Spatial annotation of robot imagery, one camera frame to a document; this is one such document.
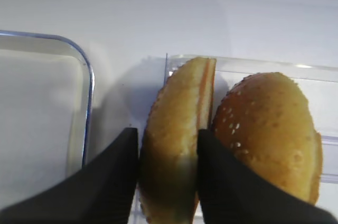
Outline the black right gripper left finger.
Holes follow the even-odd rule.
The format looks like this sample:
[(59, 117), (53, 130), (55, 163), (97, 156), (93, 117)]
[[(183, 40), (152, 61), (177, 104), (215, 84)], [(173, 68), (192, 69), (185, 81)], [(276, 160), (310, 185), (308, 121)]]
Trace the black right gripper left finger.
[(1, 210), (1, 223), (127, 223), (138, 175), (138, 131), (125, 128), (56, 186)]

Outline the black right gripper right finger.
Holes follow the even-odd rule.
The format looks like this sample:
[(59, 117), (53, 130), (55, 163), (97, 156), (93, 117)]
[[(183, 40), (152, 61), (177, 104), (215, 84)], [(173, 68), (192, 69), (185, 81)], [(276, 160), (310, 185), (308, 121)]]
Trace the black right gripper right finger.
[(205, 223), (337, 223), (258, 176), (206, 129), (198, 132), (197, 186)]

